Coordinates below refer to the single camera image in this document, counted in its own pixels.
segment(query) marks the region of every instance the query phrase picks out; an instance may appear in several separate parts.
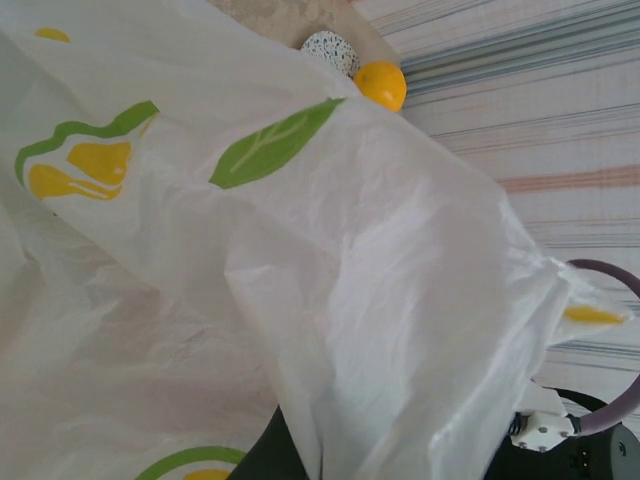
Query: green leaf print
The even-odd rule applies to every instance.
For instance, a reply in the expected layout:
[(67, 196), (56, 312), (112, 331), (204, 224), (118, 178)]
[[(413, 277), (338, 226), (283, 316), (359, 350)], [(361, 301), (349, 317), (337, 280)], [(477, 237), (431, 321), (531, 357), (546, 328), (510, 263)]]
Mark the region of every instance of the green leaf print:
[(222, 154), (209, 182), (232, 188), (275, 172), (302, 150), (343, 100), (327, 100), (238, 140)]

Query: plastic bag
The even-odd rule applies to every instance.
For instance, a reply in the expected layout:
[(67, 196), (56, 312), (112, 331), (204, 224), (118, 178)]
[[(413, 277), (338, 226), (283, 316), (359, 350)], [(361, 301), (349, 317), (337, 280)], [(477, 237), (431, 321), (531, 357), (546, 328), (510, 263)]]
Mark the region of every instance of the plastic bag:
[(0, 5), (0, 478), (225, 478), (276, 402), (311, 480), (481, 477), (576, 289), (496, 184), (203, 1)]

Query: striped fabric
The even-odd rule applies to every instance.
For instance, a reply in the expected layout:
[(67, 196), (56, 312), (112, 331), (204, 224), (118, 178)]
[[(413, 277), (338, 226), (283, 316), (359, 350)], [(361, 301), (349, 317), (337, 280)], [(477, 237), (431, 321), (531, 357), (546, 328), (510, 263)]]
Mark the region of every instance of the striped fabric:
[[(640, 1), (354, 6), (404, 59), (406, 118), (500, 182), (550, 254), (640, 275)], [(551, 349), (540, 381), (610, 401), (639, 371), (640, 320)]]

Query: cable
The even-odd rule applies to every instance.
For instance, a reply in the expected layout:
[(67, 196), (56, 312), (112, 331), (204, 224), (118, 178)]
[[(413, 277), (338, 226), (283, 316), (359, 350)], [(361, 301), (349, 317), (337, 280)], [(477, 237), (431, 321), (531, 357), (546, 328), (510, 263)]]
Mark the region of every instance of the cable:
[[(640, 279), (626, 270), (598, 260), (571, 260), (568, 262), (575, 268), (593, 270), (604, 273), (625, 284), (640, 299)], [(595, 412), (580, 417), (581, 431), (579, 436), (584, 437), (607, 430), (617, 425), (640, 407), (640, 375), (631, 386), (613, 402)]]

